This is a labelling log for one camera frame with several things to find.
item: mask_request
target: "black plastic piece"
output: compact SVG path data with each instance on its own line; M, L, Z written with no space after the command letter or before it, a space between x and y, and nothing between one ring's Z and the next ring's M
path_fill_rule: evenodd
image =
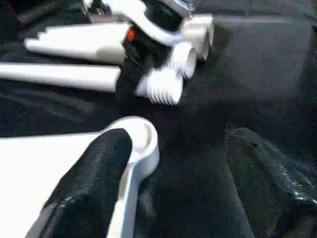
M157 0L145 0L147 10L145 16L154 24L166 31L178 30L183 17L166 4Z
M27 238L106 237L131 151L124 129L97 137L59 181Z

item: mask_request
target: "orange component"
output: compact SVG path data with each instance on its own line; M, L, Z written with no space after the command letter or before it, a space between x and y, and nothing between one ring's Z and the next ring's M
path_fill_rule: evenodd
M132 28L130 28L128 33L127 33L127 39L129 42L132 42L135 39L135 32Z

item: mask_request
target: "white cylinder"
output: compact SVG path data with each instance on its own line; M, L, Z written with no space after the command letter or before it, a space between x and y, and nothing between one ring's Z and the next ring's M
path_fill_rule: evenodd
M78 37L103 37L106 41L116 41L122 43L126 33L130 28L130 24L126 22L116 23L100 23L100 24L78 24L70 26L47 27L47 36L58 36L61 39L70 37L78 39Z
M186 79L193 76L196 68L197 52L189 42L177 44L167 60L167 65L178 69Z
M0 77L96 91L115 92L120 76L118 66L1 63ZM152 103L177 105L183 91L183 78L174 68L152 70L141 79L136 95Z
M80 40L51 42L25 39L24 46L31 52L113 64L122 64L125 58L123 46L114 42L92 42L90 44Z

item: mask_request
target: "white plastic part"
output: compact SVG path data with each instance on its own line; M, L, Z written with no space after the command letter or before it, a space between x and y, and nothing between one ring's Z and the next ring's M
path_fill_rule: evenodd
M48 27L47 33L39 34L38 41L26 39L24 45L37 53L122 64L125 50L121 43L129 27L124 22ZM213 41L212 15L186 18L180 31L196 49L198 59L205 61Z
M122 14L133 21L143 32L163 45L173 47L184 40L181 32L169 32L152 23L145 16L146 6L139 0L102 0L113 14Z
M178 70L166 67L149 74L147 97L152 103L177 105L182 92L183 77Z
M120 119L108 127L113 128L123 128L129 133L133 149L120 181L118 200L107 238L132 238L139 185L159 164L158 134L148 120L139 117Z
M127 31L131 25L126 22L114 22L114 23L98 23L98 24L77 24L70 26L53 26L46 28L47 36L57 36L60 39L70 37L75 39L76 37L102 37L107 41L123 42Z
M177 44L171 52L167 65L178 69L186 79L190 79L195 72L197 52L189 42Z
M200 42L201 45L205 42L204 37L199 37L202 35L208 34L209 46L212 46L213 38L214 38L214 19L211 14L195 14L192 18L185 18L181 25L182 32L184 34L185 40L193 44L196 48L196 43ZM190 29L196 29L201 32L192 32Z
M104 92L115 92L121 70L118 66L1 63L0 77ZM177 105L183 90L183 78L174 68L152 70L144 75L136 96L153 103Z
M125 50L118 42L87 44L87 41L81 40L54 42L25 39L24 46L31 52L113 64L122 64L125 58Z
M127 121L133 122L133 118L138 128L145 125L144 127L149 130L146 136L149 142L143 149L143 155L155 155L149 160L142 160L143 163L139 164L138 171L132 174L137 177L141 174L142 178L145 178L159 163L157 132L146 119L132 117L127 118ZM126 123L124 119L120 121L110 126L126 129L135 148L143 144L143 139L136 138L133 135L134 132L131 131L131 125L135 123ZM5 226L0 229L0 237L25 237L60 178L76 163L88 145L107 130L109 128L90 133L0 138L0 157L3 158L2 166L0 166L0 186L3 191L10 194L10 196L2 196L0 200L0 220L6 220ZM132 161L131 159L139 161L139 158L130 158L129 162ZM137 185L142 178L134 180L134 176L132 176L132 184ZM133 190L131 195L137 198L136 192L137 190ZM133 230L133 224L128 224L127 227Z

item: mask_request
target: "circular hole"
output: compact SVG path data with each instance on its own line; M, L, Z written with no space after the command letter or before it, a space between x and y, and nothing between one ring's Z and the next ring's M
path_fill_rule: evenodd
M185 67L183 69L185 77L187 79L191 78L194 75L197 62L196 50L192 48L188 54Z

